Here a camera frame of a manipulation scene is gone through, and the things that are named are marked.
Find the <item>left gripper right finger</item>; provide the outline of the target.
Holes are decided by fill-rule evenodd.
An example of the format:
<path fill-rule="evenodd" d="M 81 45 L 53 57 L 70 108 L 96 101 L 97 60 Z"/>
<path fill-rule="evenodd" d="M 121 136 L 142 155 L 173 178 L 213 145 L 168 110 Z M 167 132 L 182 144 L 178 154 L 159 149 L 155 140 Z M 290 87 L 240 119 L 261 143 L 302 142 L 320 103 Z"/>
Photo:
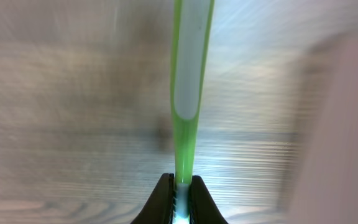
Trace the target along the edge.
<path fill-rule="evenodd" d="M 189 191 L 191 224 L 227 224 L 203 179 L 194 175 Z"/>

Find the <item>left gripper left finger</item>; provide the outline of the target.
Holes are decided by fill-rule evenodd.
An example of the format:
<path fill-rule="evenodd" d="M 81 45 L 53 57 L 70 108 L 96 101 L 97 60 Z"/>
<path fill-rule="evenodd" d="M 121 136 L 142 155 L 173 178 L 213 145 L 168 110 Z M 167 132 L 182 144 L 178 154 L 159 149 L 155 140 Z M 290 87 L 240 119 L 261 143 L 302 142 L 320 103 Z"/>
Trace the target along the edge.
<path fill-rule="evenodd" d="M 172 224 L 174 174 L 164 173 L 131 224 Z"/>

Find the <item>green white toothbrush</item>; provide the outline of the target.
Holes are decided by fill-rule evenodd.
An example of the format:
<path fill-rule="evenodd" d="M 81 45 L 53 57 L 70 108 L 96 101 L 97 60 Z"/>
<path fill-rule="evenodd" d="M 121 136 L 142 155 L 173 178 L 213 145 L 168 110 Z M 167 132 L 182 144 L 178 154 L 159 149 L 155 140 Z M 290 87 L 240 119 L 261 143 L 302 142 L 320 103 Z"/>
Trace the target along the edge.
<path fill-rule="evenodd" d="M 173 222 L 190 222 L 190 185 L 214 0 L 174 2 L 170 102 L 175 149 Z"/>

